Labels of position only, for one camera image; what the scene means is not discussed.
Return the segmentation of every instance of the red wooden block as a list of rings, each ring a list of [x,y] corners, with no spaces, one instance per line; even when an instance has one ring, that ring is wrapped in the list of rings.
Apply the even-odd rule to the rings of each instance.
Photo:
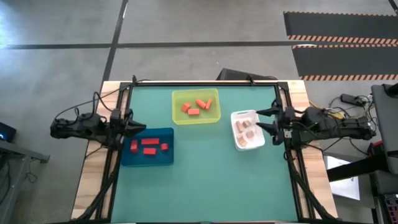
[[[199,114],[200,114],[200,110],[198,108],[188,110],[188,115],[199,115]]]
[[[206,103],[203,100],[197,99],[197,105],[200,106],[202,109],[206,108]]]
[[[167,143],[163,143],[163,144],[160,145],[160,149],[162,151],[169,150],[169,145]]]
[[[156,155],[156,148],[144,148],[144,155]]]
[[[211,99],[209,99],[209,100],[207,101],[207,104],[206,104],[205,109],[206,109],[206,110],[210,109],[210,105],[211,105]]]
[[[150,145],[150,144],[159,144],[159,139],[141,139],[141,144]]]
[[[184,103],[184,105],[182,105],[181,110],[182,110],[182,112],[185,113],[185,112],[188,111],[189,108],[191,108],[191,104],[189,104],[189,103]]]
[[[130,151],[132,153],[137,153],[138,152],[138,142],[137,142],[137,140],[132,140],[131,141]]]

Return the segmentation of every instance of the concrete floor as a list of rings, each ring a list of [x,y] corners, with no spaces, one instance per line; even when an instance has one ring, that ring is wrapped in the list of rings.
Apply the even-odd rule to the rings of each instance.
[[[3,0],[0,44],[111,43],[121,2]],[[386,0],[130,0],[119,42],[287,40],[282,12],[293,10],[394,13]],[[53,139],[49,127],[59,111],[89,100],[100,89],[108,52],[0,50],[0,121],[17,128],[18,145],[51,154],[48,164],[33,163],[39,180],[25,184],[12,223],[69,219],[87,142]],[[130,80],[135,74],[151,80],[214,80],[223,67],[298,79],[289,47],[119,49],[109,79]],[[367,95],[374,83],[388,82],[306,82],[306,86],[309,98],[326,106],[341,93]],[[364,150],[368,146],[365,141],[355,144]],[[330,152],[362,156],[346,141]],[[372,222],[368,208],[347,206],[338,198],[336,204],[344,220]]]

